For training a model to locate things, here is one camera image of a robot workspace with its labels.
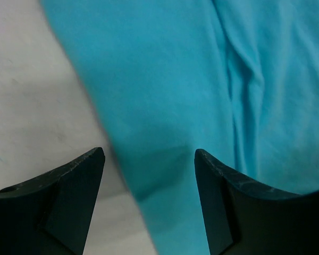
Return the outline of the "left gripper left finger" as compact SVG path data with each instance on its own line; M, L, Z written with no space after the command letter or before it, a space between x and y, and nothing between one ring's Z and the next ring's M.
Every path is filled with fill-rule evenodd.
M96 147L0 190L0 254L83 254L104 163Z

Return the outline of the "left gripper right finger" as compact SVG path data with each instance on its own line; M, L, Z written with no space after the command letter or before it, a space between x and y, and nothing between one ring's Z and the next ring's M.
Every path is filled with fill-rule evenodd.
M273 188L202 149L194 163L211 254L319 254L319 190Z

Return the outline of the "teal t shirt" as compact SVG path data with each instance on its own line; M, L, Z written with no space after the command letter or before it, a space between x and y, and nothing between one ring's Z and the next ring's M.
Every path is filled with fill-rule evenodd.
M41 1L158 254L208 254L202 148L319 190L319 1Z

